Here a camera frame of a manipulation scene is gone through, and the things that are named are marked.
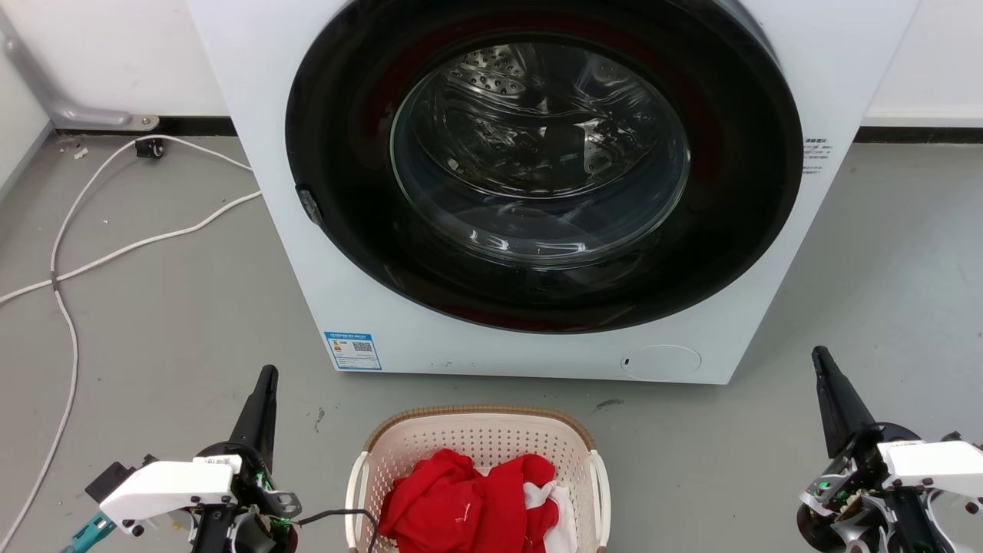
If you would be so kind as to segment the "grey wall pipe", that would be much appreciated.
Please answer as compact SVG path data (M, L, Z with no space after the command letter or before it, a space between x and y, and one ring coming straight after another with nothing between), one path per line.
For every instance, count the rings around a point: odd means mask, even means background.
M0 35L3 36L3 53L21 75L55 128L65 131L140 133L152 131L161 125L161 117L155 114L92 108L70 99L46 75L3 7L0 7Z

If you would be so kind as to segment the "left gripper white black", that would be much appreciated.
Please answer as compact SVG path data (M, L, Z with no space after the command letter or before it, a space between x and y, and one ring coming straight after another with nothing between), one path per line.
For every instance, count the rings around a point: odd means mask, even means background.
M280 371L260 370L231 433L192 461L138 469L101 503L117 528L138 536L156 518L186 521L190 553L296 553L302 505L273 482Z

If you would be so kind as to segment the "red garment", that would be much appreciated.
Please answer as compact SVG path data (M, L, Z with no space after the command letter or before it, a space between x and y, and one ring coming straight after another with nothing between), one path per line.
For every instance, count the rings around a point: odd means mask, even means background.
M400 553L523 553L523 484L542 487L555 476L554 465L536 454L480 470L470 456L440 449L393 481L379 534Z

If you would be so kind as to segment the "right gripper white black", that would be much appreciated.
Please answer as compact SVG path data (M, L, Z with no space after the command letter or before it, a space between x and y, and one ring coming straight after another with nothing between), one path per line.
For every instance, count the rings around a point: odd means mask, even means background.
M944 530L945 495L983 512L983 449L958 433L930 443L875 423L824 346L812 350L826 454L831 462L800 495L796 526L819 553L970 553Z

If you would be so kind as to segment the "blue energy label sticker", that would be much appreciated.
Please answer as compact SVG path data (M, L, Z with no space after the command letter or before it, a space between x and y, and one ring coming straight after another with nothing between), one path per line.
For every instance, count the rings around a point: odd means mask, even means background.
M338 371L382 371L372 335L325 332L323 336Z

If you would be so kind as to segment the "white front-load washing machine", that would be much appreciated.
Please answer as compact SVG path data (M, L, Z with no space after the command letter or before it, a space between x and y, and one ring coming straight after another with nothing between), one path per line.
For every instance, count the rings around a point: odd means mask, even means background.
M677 344L701 356L693 382L717 385L733 378L919 4L726 0L752 15L775 50L803 137L829 140L824 171L801 173L796 202L776 241L719 293L641 326L555 335L488 328L414 303L363 272L306 216L286 151L286 108L309 46L348 1L187 0L324 346L325 332L372 335L382 371L340 372L640 381L622 371L624 355Z

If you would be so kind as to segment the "round white filter cover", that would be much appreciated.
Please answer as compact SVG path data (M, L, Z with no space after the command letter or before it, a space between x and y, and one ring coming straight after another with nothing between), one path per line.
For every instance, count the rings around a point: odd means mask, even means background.
M622 371L629 377L646 382L693 382L692 375L701 366L701 356L677 344L654 344L624 355Z

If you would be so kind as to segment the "white plastic laundry basket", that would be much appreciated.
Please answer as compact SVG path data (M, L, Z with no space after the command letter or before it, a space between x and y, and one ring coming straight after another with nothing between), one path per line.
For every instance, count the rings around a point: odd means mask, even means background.
M578 420L541 407L436 406L401 412L379 424L354 462L346 486L349 553L366 553L372 526L357 515L378 517L397 478L440 449L469 456L489 469L525 454L544 456L572 500L577 553L608 553L611 487L591 434Z

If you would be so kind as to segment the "black round washer door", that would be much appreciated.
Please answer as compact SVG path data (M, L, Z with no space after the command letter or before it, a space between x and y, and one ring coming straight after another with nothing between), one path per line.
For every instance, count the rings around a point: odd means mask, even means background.
M800 189L775 49L726 0L349 0L285 116L373 280L526 333L654 322L764 256Z

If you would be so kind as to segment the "white garment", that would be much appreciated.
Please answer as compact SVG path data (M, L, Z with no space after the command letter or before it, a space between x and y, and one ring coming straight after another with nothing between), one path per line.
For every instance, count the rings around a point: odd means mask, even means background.
M523 553L577 553L574 508L568 488L550 481L523 484L526 531Z

